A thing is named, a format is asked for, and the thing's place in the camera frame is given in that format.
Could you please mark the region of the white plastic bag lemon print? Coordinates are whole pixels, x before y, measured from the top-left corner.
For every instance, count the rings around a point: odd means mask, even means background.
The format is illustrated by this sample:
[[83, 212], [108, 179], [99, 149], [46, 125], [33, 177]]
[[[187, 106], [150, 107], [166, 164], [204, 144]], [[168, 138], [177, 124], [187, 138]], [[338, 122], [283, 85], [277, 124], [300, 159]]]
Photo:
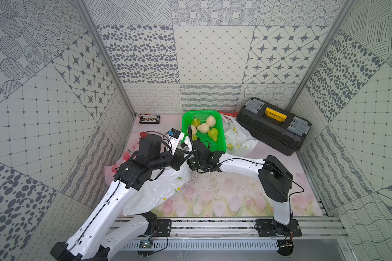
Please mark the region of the white plastic bag lemon print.
[[187, 163], [180, 170], [165, 168], [155, 181], [146, 181], [140, 190], [127, 201], [123, 216], [147, 213], [174, 196], [190, 180], [191, 170]]

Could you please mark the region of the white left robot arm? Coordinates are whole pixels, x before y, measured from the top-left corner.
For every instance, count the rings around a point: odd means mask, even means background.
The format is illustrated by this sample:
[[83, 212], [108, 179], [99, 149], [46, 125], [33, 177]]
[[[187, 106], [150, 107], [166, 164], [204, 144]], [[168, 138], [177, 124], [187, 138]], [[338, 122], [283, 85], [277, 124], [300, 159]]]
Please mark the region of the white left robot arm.
[[154, 235], [157, 216], [152, 209], [189, 181], [186, 161], [191, 153], [192, 139], [176, 129], [166, 140], [157, 133], [142, 138], [89, 218], [66, 242], [56, 243], [51, 256], [57, 261], [109, 261], [137, 237]]

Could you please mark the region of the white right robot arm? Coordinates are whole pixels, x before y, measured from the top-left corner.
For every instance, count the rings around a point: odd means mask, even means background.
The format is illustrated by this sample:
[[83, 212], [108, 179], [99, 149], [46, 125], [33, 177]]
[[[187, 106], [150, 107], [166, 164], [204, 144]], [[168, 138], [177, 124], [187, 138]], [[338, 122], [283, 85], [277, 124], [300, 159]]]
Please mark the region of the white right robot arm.
[[293, 213], [290, 206], [290, 190], [294, 182], [291, 172], [275, 157], [265, 159], [237, 157], [223, 151], [210, 151], [203, 142], [185, 141], [181, 148], [191, 152], [187, 164], [192, 171], [233, 172], [257, 179], [272, 200], [272, 231], [280, 236], [291, 237]]

